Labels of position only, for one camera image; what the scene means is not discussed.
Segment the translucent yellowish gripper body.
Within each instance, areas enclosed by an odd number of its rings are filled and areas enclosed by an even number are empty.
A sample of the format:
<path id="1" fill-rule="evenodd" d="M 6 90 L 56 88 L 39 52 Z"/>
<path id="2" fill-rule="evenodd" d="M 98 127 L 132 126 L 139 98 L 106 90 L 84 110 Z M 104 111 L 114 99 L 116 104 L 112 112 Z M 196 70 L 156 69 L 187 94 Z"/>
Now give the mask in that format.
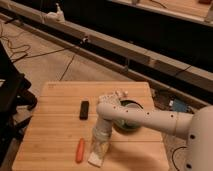
<path id="1" fill-rule="evenodd" d="M 109 149 L 109 136 L 92 136 L 91 152 L 98 157 L 104 157 Z"/>

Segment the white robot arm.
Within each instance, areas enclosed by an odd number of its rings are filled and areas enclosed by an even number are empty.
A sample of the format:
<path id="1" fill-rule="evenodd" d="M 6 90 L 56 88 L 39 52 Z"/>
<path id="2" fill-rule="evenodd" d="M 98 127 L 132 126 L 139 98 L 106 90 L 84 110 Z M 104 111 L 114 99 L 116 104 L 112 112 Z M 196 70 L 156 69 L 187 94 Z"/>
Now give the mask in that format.
<path id="1" fill-rule="evenodd" d="M 129 108 L 106 102 L 97 105 L 98 119 L 93 128 L 95 143 L 88 162 L 101 167 L 112 132 L 112 121 L 123 119 L 187 141 L 185 171 L 213 171 L 213 106 L 195 114 Z"/>

